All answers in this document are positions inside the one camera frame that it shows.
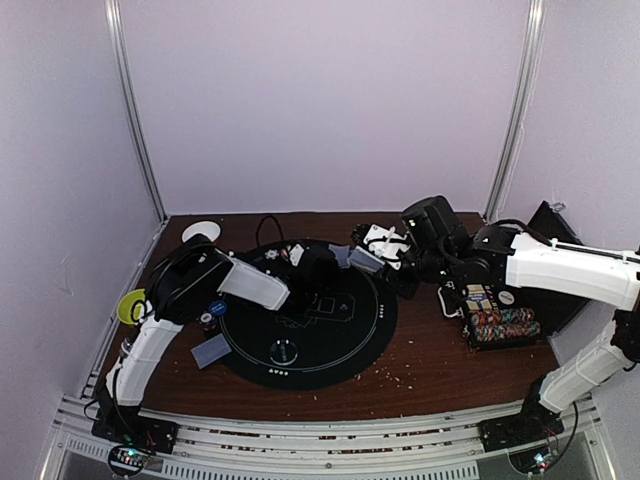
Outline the blue patterned playing card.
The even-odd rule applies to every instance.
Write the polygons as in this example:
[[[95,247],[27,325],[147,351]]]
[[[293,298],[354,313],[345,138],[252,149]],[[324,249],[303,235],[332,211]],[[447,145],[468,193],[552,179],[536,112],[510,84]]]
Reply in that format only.
[[[335,260],[340,269],[348,269],[350,267],[351,249],[346,245],[329,245],[329,250],[334,254]]]

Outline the grey card deck box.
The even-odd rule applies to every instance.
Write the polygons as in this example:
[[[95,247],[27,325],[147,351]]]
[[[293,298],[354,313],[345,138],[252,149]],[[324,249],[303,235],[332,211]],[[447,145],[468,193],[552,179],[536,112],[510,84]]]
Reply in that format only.
[[[350,266],[358,268],[369,274],[376,274],[385,266],[384,261],[375,255],[371,255],[360,247],[352,249],[348,254],[347,260]]]

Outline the white blue poker chip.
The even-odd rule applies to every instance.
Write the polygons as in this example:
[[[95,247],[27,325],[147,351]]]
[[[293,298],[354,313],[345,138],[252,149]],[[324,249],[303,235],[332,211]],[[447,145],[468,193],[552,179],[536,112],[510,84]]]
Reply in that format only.
[[[276,249],[269,249],[265,252],[264,257],[268,260],[275,260],[279,256],[279,252]]]

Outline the blue small blind button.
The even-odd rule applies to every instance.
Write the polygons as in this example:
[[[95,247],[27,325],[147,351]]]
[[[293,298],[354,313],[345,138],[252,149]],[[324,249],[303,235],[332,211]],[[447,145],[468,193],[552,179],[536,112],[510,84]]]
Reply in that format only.
[[[223,316],[227,312],[227,303],[223,300],[216,300],[212,302],[207,308],[207,312],[213,317]]]

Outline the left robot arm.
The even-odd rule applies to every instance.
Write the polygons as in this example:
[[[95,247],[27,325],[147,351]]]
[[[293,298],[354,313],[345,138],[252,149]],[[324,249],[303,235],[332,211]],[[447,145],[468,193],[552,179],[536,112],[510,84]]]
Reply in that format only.
[[[139,417],[147,384],[177,334],[210,313],[216,300],[231,296],[266,311],[298,313],[339,271],[335,254],[323,245],[287,244],[269,266],[259,268],[220,250],[204,233],[192,235],[154,267],[143,299],[129,309],[134,334],[123,341],[115,364],[99,384],[93,435],[154,446],[162,430],[173,427],[154,427]]]

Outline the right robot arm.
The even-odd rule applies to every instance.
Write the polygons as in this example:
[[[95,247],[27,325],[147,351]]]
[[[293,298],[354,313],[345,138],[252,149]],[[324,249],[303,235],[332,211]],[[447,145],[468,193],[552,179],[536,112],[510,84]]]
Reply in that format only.
[[[536,288],[614,306],[613,319],[565,365],[534,381],[518,413],[485,420],[485,451],[562,432],[561,413],[582,395],[639,362],[639,255],[548,239],[512,219],[469,235],[448,200],[428,197],[401,214],[403,236],[380,229],[365,249],[384,270],[412,283],[450,280],[457,287],[503,284]]]

